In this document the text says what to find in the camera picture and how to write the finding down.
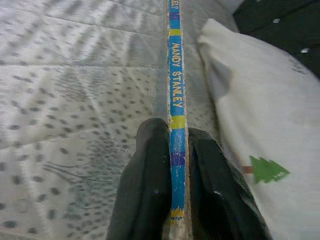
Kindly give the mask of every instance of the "green tree print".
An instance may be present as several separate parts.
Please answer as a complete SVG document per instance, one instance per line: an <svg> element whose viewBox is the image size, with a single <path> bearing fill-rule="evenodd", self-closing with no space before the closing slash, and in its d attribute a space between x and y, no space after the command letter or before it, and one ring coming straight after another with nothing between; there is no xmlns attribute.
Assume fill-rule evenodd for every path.
<svg viewBox="0 0 320 240"><path fill-rule="evenodd" d="M290 173L287 169L272 160L267 161L262 157L258 159L254 156L250 156L250 160L256 184L260 181L263 181L266 184L272 180L278 182Z"/></svg>

